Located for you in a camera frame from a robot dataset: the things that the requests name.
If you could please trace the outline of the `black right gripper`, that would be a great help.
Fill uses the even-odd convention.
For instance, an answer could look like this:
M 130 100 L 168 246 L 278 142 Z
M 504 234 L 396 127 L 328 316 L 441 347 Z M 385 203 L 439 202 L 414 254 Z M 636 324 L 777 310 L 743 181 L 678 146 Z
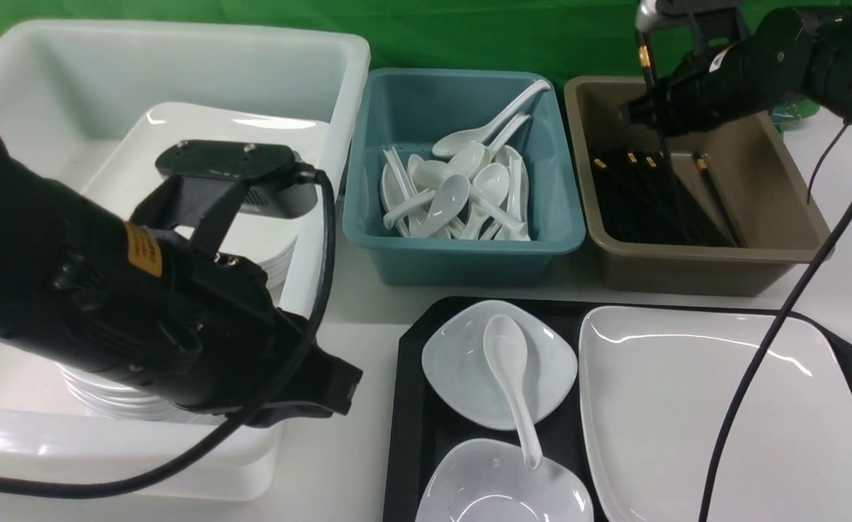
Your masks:
M 804 12 L 768 13 L 754 32 L 738 7 L 641 7 L 638 32 L 687 27 L 693 49 L 651 94 L 621 105 L 622 121 L 667 138 L 705 133 L 801 92 L 811 56 Z

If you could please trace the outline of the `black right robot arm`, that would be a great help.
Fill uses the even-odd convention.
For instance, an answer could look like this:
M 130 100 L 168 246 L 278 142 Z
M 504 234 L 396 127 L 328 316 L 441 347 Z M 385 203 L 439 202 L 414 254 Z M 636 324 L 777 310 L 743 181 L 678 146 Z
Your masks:
M 669 76 L 625 102 L 625 123 L 669 138 L 707 133 L 794 98 L 852 123 L 852 9 L 781 7 L 725 46 L 695 46 Z

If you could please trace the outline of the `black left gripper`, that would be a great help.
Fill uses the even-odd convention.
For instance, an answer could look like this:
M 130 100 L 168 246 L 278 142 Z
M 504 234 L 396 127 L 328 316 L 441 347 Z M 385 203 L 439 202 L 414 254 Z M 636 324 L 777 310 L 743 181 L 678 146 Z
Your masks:
M 206 255 L 193 229 L 135 225 L 12 158 L 0 136 L 0 341 L 246 426 L 352 406 L 362 370 L 315 335 L 331 290 L 334 191 L 312 315 L 281 310 L 246 257 Z

